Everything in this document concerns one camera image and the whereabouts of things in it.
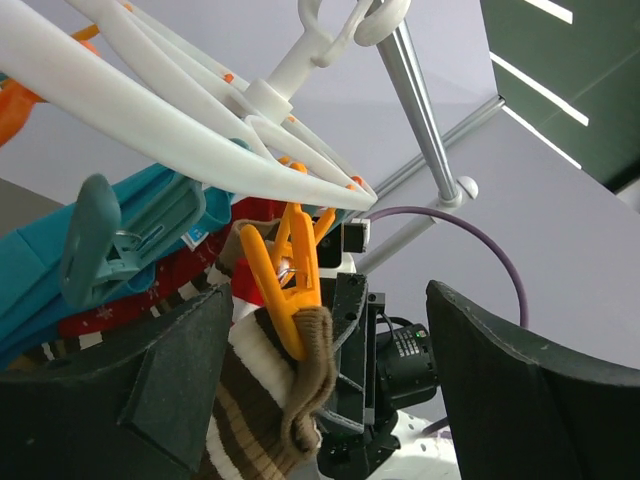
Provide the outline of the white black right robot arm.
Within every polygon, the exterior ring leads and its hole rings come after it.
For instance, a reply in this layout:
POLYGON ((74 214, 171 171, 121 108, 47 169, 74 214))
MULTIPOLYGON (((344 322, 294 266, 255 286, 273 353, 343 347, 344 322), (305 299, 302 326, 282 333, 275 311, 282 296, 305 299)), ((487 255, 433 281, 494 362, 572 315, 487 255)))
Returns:
POLYGON ((320 412, 323 479, 457 479, 446 428, 407 413, 438 387, 430 337, 421 324, 385 312, 365 276, 321 281, 333 316, 334 393, 320 412))

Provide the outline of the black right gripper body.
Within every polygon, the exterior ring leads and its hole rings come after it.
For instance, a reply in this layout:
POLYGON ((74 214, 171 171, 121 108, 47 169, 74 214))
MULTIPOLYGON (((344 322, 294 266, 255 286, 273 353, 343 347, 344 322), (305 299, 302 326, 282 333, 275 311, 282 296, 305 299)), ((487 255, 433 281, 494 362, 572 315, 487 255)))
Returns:
POLYGON ((386 314, 382 293, 358 273, 321 281, 333 318, 338 371, 334 392, 320 412, 320 473, 370 478, 402 446, 400 411, 432 399, 438 387, 427 328, 386 314))

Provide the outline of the white round clip hanger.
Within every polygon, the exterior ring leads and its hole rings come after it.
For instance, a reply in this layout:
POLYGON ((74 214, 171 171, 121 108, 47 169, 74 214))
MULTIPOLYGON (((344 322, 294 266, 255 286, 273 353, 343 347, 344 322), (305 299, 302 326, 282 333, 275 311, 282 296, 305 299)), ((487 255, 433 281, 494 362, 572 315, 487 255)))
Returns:
POLYGON ((365 211, 376 193, 295 119, 291 98, 350 43, 385 40, 409 3, 355 4, 337 35, 302 1, 303 32, 266 79, 247 82, 126 1, 78 1, 125 64, 118 70, 21 1, 1 5, 1 69, 121 144, 241 195, 365 211))

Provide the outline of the red snowflake sock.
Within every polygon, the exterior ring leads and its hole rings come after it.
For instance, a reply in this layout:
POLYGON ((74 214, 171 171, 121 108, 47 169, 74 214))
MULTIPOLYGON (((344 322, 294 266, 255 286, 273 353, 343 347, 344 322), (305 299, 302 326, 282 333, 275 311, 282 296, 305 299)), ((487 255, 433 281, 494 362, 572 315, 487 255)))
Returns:
POLYGON ((237 237, 239 227, 248 221, 271 239, 284 209, 279 201, 240 200, 231 206, 231 222, 222 230, 209 234, 195 249, 184 247, 159 260, 147 290, 61 320, 58 335, 63 339, 88 336, 158 317, 208 287, 224 283, 231 285, 233 320, 238 321, 263 306, 237 237))

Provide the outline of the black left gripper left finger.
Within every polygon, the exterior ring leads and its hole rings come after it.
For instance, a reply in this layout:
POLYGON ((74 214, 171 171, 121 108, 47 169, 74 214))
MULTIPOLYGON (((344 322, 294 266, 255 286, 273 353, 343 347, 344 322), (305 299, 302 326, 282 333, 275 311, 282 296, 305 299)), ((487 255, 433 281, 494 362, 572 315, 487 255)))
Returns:
POLYGON ((2 477, 192 477, 232 311, 222 285, 88 349, 3 372, 2 477))

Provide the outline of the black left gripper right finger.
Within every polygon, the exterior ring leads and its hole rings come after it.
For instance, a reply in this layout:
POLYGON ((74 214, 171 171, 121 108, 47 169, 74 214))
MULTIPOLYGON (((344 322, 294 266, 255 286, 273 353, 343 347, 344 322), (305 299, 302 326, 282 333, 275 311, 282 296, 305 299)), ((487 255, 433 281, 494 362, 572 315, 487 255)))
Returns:
POLYGON ((464 479, 636 479, 639 372, 426 287, 432 355, 464 479))

